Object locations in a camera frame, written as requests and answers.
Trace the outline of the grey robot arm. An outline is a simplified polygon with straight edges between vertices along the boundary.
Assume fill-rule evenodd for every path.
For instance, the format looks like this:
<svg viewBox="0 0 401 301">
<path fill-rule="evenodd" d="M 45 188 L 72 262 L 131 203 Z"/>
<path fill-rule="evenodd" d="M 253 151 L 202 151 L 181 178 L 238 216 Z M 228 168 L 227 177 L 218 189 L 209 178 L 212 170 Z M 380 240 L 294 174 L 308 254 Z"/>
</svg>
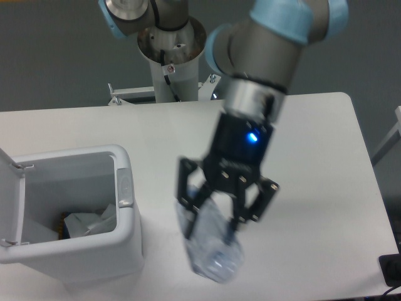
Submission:
<svg viewBox="0 0 401 301">
<path fill-rule="evenodd" d="M 244 21 L 210 34 L 206 60 L 230 82 L 207 155 L 179 161 L 177 200 L 190 214 L 186 239 L 216 191 L 232 198 L 227 241 L 241 223 L 264 213 L 275 183 L 262 177 L 261 163 L 301 53 L 343 30 L 348 15 L 346 1 L 256 1 Z"/>
</svg>

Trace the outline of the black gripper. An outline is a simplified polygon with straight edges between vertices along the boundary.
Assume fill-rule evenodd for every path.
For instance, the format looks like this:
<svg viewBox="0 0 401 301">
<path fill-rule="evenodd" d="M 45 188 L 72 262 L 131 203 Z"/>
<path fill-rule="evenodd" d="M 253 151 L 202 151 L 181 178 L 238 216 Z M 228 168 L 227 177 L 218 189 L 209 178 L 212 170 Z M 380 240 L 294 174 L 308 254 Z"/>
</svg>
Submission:
<svg viewBox="0 0 401 301">
<path fill-rule="evenodd" d="M 226 241 L 234 241 L 240 224 L 258 222 L 274 195 L 278 183 L 261 176 L 261 163 L 274 132 L 268 122 L 221 113 L 211 147 L 203 162 L 180 157 L 176 198 L 183 217 L 181 230 L 186 240 L 206 240 L 212 236 L 216 223 L 213 191 L 233 194 L 232 218 L 229 220 Z M 205 180 L 191 184 L 199 171 Z M 253 203 L 246 206 L 246 190 L 258 187 Z"/>
</svg>

